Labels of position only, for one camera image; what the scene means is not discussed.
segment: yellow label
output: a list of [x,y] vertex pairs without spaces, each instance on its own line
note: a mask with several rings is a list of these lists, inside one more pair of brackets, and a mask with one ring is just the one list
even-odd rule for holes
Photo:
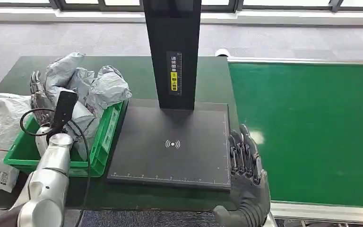
[[170,89],[177,91],[177,72],[170,73]]

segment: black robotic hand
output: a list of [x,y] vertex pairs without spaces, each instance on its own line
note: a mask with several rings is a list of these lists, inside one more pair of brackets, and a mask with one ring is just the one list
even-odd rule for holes
[[228,211],[223,206],[214,208],[216,221],[226,227],[259,227],[264,225],[270,210],[267,172],[262,169],[257,144],[245,125],[240,125],[241,133],[232,131],[229,136],[231,146],[230,195],[236,211]]

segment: sticker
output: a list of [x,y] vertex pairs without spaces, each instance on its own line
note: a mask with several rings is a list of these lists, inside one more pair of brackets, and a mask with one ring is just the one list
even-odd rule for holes
[[169,94],[174,96],[182,95],[182,53],[168,51],[167,69],[169,73]]

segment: green conveyor belt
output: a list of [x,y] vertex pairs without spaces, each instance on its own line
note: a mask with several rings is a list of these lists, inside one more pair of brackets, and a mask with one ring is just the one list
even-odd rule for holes
[[230,63],[272,200],[363,206],[363,65]]

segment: black scanning platform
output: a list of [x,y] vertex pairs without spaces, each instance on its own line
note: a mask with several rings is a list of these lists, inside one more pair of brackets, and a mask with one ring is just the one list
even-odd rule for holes
[[160,109],[131,99],[107,178],[112,182],[230,190],[227,104]]

